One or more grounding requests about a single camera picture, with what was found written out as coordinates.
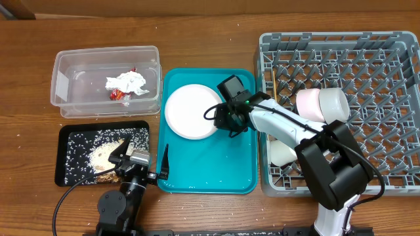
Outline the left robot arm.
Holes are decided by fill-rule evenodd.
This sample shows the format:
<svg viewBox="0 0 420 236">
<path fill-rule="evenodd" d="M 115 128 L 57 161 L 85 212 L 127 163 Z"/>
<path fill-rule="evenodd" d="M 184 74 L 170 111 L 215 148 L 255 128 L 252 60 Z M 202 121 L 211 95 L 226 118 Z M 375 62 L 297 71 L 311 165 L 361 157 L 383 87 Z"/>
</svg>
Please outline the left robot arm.
<svg viewBox="0 0 420 236">
<path fill-rule="evenodd" d="M 108 161 L 115 165 L 114 172 L 121 178 L 118 190 L 107 191 L 98 200 L 99 221 L 96 235 L 148 235 L 136 224 L 142 197 L 148 184 L 169 177 L 169 147 L 165 147 L 159 173 L 150 171 L 151 154 L 135 149 L 127 150 L 131 138 L 127 137 L 113 152 Z"/>
</svg>

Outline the white cup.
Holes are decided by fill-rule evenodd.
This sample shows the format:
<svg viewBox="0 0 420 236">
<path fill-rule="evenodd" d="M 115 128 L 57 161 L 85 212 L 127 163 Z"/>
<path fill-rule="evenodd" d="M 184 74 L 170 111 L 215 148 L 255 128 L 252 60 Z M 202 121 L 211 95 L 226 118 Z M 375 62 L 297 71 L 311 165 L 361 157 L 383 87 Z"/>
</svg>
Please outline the white cup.
<svg viewBox="0 0 420 236">
<path fill-rule="evenodd" d="M 293 149 L 279 140 L 270 141 L 270 161 L 277 167 L 284 166 L 297 160 Z"/>
</svg>

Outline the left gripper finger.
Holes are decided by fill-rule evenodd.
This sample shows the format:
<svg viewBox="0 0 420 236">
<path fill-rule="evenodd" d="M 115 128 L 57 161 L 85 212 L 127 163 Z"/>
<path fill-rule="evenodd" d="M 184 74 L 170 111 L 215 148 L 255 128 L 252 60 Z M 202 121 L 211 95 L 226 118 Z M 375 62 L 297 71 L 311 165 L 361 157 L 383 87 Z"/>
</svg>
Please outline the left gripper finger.
<svg viewBox="0 0 420 236">
<path fill-rule="evenodd" d="M 161 170 L 159 174 L 159 178 L 161 180 L 168 180 L 169 178 L 169 157 L 168 157 L 168 151 L 169 151 L 169 144 L 166 144 L 165 151 L 161 160 Z"/>
<path fill-rule="evenodd" d="M 124 139 L 123 143 L 120 144 L 116 149 L 111 152 L 108 157 L 108 161 L 113 164 L 119 164 L 122 161 L 129 160 L 130 156 L 127 155 L 127 150 L 131 141 L 131 135 Z"/>
</svg>

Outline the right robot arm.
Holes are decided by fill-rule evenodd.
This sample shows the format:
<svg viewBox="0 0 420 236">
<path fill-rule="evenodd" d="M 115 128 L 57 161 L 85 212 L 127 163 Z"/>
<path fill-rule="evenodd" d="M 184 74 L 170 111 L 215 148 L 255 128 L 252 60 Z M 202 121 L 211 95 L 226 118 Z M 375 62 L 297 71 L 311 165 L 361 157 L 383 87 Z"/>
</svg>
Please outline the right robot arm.
<svg viewBox="0 0 420 236">
<path fill-rule="evenodd" d="M 373 180 L 374 167 L 343 122 L 325 125 L 302 118 L 268 94 L 251 93 L 235 75 L 217 88 L 224 98 L 212 107 L 217 128 L 228 130 L 231 138 L 257 130 L 294 149 L 306 185 L 319 203 L 316 221 L 294 234 L 373 235 L 371 228 L 349 224 L 360 195 Z"/>
</svg>

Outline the small pink bowl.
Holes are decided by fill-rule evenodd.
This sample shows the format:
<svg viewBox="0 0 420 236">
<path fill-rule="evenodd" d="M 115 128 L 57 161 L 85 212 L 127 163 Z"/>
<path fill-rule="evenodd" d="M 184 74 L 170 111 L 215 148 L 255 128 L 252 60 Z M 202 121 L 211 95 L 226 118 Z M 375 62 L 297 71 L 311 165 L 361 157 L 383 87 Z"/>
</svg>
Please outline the small pink bowl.
<svg viewBox="0 0 420 236">
<path fill-rule="evenodd" d="M 310 88 L 300 90 L 296 96 L 296 107 L 299 115 L 315 122 L 324 122 L 324 116 L 320 108 L 320 89 Z"/>
</svg>

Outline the wooden chopstick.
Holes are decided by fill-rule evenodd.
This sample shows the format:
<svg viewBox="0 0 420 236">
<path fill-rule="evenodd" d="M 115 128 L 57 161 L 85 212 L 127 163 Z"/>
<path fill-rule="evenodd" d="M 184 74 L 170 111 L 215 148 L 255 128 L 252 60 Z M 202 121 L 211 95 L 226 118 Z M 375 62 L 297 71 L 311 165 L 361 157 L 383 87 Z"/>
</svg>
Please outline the wooden chopstick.
<svg viewBox="0 0 420 236">
<path fill-rule="evenodd" d="M 278 102 L 277 99 L 277 85 L 276 85 L 276 72 L 274 69 L 272 69 L 272 87 L 273 87 L 273 96 L 276 102 Z"/>
</svg>

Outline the grey bowl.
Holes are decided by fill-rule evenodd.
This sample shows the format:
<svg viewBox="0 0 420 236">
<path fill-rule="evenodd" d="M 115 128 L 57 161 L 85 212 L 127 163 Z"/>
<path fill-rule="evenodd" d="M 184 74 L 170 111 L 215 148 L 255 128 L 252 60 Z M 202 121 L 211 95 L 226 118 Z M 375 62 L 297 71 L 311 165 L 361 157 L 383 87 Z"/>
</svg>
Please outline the grey bowl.
<svg viewBox="0 0 420 236">
<path fill-rule="evenodd" d="M 320 108 L 324 120 L 330 124 L 336 120 L 347 122 L 350 108 L 344 92 L 340 88 L 323 88 L 319 93 Z"/>
</svg>

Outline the pink plate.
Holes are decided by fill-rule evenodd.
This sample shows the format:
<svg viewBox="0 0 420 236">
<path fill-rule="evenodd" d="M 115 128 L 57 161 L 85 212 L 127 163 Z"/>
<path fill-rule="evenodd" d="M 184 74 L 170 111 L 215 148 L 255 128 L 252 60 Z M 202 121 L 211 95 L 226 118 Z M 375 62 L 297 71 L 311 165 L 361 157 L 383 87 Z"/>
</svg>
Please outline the pink plate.
<svg viewBox="0 0 420 236">
<path fill-rule="evenodd" d="M 165 120 L 171 130 L 189 140 L 201 140 L 217 131 L 204 113 L 212 106 L 222 102 L 220 96 L 211 88 L 190 84 L 175 90 L 165 104 Z"/>
</svg>

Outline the rice and food scraps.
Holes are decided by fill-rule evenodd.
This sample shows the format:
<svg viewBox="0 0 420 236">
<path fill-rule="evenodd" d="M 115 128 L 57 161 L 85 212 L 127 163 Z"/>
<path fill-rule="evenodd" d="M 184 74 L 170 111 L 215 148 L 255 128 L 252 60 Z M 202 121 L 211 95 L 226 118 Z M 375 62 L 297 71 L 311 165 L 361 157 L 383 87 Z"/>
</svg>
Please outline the rice and food scraps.
<svg viewBox="0 0 420 236">
<path fill-rule="evenodd" d="M 66 143 L 64 184 L 71 186 L 83 178 L 114 168 L 108 158 L 126 137 L 131 141 L 127 155 L 133 150 L 149 150 L 147 128 L 119 128 L 72 132 Z"/>
</svg>

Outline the white napkin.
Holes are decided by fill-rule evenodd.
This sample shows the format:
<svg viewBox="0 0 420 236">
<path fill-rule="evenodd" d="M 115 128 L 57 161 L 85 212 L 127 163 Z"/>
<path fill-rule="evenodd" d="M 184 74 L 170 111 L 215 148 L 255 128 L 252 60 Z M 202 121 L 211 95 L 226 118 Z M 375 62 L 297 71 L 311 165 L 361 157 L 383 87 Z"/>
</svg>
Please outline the white napkin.
<svg viewBox="0 0 420 236">
<path fill-rule="evenodd" d="M 137 96 L 149 93 L 149 90 L 142 89 L 146 84 L 145 78 L 135 71 L 122 73 L 117 77 L 107 77 L 106 90 L 120 90 L 124 93 L 135 93 Z"/>
</svg>

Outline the red snack wrapper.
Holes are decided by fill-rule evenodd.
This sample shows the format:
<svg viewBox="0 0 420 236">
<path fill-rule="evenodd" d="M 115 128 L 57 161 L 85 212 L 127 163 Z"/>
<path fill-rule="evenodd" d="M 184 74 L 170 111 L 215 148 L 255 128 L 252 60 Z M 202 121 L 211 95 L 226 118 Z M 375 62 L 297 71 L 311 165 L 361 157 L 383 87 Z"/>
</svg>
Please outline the red snack wrapper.
<svg viewBox="0 0 420 236">
<path fill-rule="evenodd" d="M 122 73 L 116 78 L 108 77 L 107 83 L 110 83 L 112 89 L 110 100 L 130 100 L 132 97 L 132 91 L 129 92 L 129 85 L 131 80 L 129 79 L 130 72 L 136 72 L 136 68 L 132 68 L 127 73 Z"/>
</svg>

